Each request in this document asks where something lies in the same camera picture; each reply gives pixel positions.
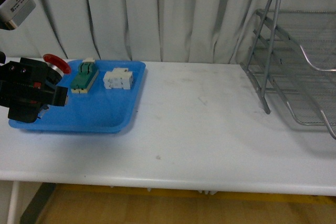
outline metal wire rack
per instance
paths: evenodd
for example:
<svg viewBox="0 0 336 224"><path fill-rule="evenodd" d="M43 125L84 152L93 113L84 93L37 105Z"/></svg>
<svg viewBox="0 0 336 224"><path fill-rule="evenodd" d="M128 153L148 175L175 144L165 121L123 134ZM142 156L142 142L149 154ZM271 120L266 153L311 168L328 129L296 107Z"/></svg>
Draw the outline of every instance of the metal wire rack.
<svg viewBox="0 0 336 224"><path fill-rule="evenodd" d="M269 10L271 2L256 11L260 24L241 66L267 114L265 92L275 90L298 123L325 125L336 139L336 12L280 10L281 0Z"/></svg>

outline blue tray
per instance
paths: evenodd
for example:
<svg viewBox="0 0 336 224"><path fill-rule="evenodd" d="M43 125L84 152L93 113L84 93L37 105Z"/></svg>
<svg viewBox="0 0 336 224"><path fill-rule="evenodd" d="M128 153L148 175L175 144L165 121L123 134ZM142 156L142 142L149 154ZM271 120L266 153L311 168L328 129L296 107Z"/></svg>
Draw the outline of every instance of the blue tray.
<svg viewBox="0 0 336 224"><path fill-rule="evenodd" d="M70 83L78 72L81 60L69 62L72 73L64 75L58 83L67 87L68 103L64 107L49 106L50 109L34 123L14 120L14 128L39 131L117 133L131 120L135 102L145 71L145 64L139 61L97 60L99 75L87 94L72 94ZM103 78L113 68L128 68L133 71L134 83L130 90L105 89Z"/></svg>

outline wooden floor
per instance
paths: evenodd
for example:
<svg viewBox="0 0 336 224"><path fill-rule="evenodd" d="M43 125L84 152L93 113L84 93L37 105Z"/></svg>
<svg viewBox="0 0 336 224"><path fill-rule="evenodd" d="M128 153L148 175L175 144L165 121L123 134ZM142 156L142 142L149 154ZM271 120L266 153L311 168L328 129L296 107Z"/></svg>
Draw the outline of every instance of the wooden floor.
<svg viewBox="0 0 336 224"><path fill-rule="evenodd" d="M336 223L336 198L58 185L37 223Z"/></svg>

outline gray device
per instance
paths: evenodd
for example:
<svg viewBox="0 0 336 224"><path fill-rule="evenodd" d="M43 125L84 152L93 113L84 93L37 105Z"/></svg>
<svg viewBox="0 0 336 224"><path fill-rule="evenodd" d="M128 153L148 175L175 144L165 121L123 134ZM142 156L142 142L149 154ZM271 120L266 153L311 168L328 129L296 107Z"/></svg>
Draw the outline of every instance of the gray device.
<svg viewBox="0 0 336 224"><path fill-rule="evenodd" d="M14 30L35 6L34 0L0 0L0 29Z"/></svg>

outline curtain fold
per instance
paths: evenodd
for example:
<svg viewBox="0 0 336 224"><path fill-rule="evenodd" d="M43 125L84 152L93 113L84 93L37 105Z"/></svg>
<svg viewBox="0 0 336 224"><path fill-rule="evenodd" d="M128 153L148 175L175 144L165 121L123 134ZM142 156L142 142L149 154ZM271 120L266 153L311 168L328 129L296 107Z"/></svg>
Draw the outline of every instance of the curtain fold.
<svg viewBox="0 0 336 224"><path fill-rule="evenodd" d="M13 31L0 30L11 57L239 63L246 59L267 0L34 0ZM283 0L283 7L336 0Z"/></svg>

